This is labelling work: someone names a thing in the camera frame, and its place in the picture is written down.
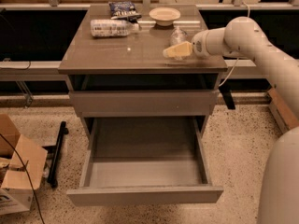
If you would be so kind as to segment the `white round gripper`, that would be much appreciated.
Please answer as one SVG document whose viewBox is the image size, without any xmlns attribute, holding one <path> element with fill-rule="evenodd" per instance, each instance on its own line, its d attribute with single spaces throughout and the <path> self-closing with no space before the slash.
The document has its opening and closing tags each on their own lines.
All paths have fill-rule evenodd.
<svg viewBox="0 0 299 224">
<path fill-rule="evenodd" d="M 208 30 L 199 32 L 192 38 L 192 43 L 184 41 L 171 46 L 163 51 L 163 56 L 165 58 L 183 58 L 190 56 L 192 52 L 199 58 L 212 56 L 212 53 L 207 48 L 208 35 Z"/>
</svg>

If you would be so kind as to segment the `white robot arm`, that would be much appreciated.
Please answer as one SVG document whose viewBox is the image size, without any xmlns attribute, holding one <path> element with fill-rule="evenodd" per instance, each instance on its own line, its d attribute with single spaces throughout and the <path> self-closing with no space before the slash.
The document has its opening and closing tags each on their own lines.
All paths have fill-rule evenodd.
<svg viewBox="0 0 299 224">
<path fill-rule="evenodd" d="M 218 29 L 197 33 L 163 51 L 166 58 L 212 55 L 246 57 L 299 116 L 299 62 L 274 46 L 258 23 L 237 17 Z M 299 224 L 299 128 L 273 145 L 263 173 L 257 224 Z"/>
</svg>

